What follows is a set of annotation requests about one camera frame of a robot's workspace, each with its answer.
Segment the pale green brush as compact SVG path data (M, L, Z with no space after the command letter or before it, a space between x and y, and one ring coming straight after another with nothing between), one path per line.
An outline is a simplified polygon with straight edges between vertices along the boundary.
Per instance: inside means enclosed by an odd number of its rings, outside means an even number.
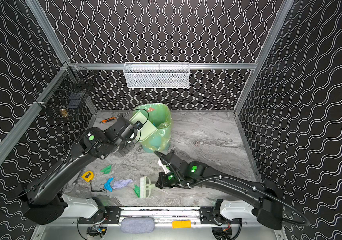
M140 199L147 199L151 195L152 189L156 188L149 177L144 176L140 178Z

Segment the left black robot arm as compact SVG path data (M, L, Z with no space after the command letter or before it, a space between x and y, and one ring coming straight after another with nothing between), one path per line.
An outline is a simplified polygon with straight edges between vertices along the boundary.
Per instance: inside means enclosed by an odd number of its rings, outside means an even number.
M102 222L106 208L98 198L79 199L63 193L65 185L87 165L110 154L125 156L145 120L129 121L118 118L106 130L91 127L72 144L66 157L30 184L19 188L24 218L46 225L59 218L83 218L94 223Z

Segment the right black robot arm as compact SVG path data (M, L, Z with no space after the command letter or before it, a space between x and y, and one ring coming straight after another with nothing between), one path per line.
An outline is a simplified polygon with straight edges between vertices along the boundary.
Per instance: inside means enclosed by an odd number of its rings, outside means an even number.
M159 173L156 187L159 189L193 189L205 186L224 192L245 202L249 215L263 226L280 230L282 223L308 226L309 219L299 210L277 197L271 184L243 180L199 161L190 163L179 158L174 151L168 154L155 151L164 171Z

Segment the green bin with bag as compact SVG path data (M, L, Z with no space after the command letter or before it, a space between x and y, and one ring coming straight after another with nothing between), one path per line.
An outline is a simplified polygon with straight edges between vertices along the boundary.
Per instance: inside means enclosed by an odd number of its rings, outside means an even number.
M167 150L170 145L171 130L173 127L173 121L171 117L171 110L169 107L162 103L153 103L140 105L135 108L136 113L142 113L145 120L151 123L156 131L152 133L146 139L141 136L140 143L147 153L153 153L154 151Z

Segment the green paper scrap front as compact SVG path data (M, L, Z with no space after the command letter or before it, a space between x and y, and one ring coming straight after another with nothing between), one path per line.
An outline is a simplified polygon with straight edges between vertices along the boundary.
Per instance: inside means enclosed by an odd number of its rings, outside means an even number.
M137 185L134 185L134 192L138 198L141 197L141 188Z

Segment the pale green dustpan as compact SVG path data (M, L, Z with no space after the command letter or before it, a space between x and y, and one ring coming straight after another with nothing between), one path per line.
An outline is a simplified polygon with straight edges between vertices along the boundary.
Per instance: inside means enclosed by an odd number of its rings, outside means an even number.
M143 142L157 131L157 128L150 120L150 113L145 109L136 109L133 111L130 122L138 129L135 140Z

